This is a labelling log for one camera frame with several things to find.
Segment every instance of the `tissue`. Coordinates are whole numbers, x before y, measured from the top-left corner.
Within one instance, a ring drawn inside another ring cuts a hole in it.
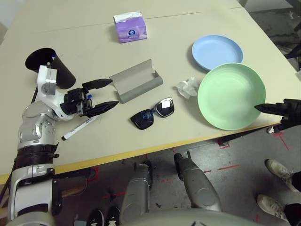
[[[186,81],[181,81],[176,87],[178,88],[178,92],[186,99],[189,99],[190,96],[195,97],[198,94],[196,92],[198,82],[194,77],[191,77]]]
[[[146,26],[141,12],[114,16],[115,29],[120,43],[146,39]]]

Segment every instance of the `white sneaker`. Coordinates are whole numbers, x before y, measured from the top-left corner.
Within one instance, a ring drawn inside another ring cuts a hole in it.
[[[282,179],[289,189],[293,192],[298,191],[292,184],[293,172],[290,172],[284,165],[273,159],[268,159],[266,161],[266,166],[272,174],[275,174],[277,177]]]
[[[264,212],[288,222],[284,213],[284,204],[263,194],[257,196],[257,204]]]

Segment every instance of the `floor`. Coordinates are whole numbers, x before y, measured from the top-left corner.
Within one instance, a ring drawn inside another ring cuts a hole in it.
[[[250,16],[262,28],[277,48],[283,53],[289,53],[301,41],[301,31],[294,28],[301,22],[300,10],[296,8],[275,9],[250,12]],[[288,61],[299,71],[298,59]]]
[[[88,182],[83,194],[64,199],[63,210],[56,217],[56,222],[58,226],[72,226],[75,219],[87,219],[95,208],[100,208],[106,214],[112,205],[121,207],[133,173],[133,163],[145,159],[150,160],[154,168],[150,210],[190,208],[184,184],[177,177],[173,160],[174,153],[187,156],[189,151],[192,160],[215,187],[224,212],[263,225],[287,226],[288,223],[263,212],[255,198],[257,194],[266,194],[283,203],[301,203],[301,193],[291,192],[264,165],[265,159],[272,158],[282,162],[289,170],[301,170],[300,146],[301,126],[287,129],[280,136],[261,129],[224,146],[220,146],[217,140],[209,140],[104,164],[97,167],[96,180]],[[86,182],[83,178],[71,180],[65,181],[62,186]]]

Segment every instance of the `purple tissue box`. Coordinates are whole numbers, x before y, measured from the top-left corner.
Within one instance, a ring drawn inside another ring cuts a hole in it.
[[[139,17],[130,17],[130,18],[118,18],[117,15],[114,16],[115,29],[119,38],[120,43],[136,41],[141,39],[146,39],[146,26],[143,20],[142,15]]]

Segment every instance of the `pant leg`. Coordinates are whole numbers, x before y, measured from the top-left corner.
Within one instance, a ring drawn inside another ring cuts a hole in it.
[[[294,173],[292,179],[293,179],[293,180],[292,180],[293,186],[294,186],[299,192],[301,192],[301,171],[298,172],[298,173]]]
[[[146,164],[140,164],[127,185],[119,217],[121,224],[135,220],[138,216],[149,212],[150,185],[149,168]]]
[[[291,226],[301,226],[301,204],[289,204],[284,208],[284,213]]]
[[[216,190],[201,171],[190,159],[179,160],[180,177],[184,181],[186,193],[193,208],[221,211],[221,203]]]

